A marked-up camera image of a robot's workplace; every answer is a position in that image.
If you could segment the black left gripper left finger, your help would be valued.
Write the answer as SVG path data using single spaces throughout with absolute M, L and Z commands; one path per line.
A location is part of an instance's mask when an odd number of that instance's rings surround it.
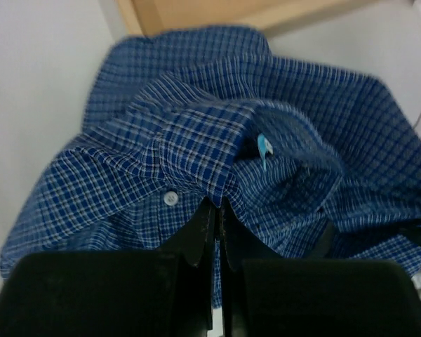
M 204 199 L 155 250 L 24 257 L 0 291 L 0 336 L 205 336 L 215 219 Z

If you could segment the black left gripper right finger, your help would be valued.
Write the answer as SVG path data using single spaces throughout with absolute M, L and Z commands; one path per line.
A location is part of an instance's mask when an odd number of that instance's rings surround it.
M 386 260 L 285 259 L 220 214 L 226 336 L 421 336 L 421 300 Z

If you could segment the blue checked shirt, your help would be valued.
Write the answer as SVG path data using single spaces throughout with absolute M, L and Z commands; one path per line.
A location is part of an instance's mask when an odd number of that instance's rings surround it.
M 261 33 L 205 27 L 115 45 L 81 132 L 46 167 L 0 253 L 155 249 L 204 198 L 285 258 L 328 226 L 329 258 L 421 269 L 392 224 L 421 219 L 421 140 L 375 77 L 276 57 Z

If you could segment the wooden clothes rack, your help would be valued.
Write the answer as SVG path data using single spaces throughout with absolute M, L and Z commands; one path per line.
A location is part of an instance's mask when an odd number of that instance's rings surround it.
M 117 1 L 129 33 L 153 36 L 173 29 L 245 25 L 285 32 L 371 5 L 366 0 Z

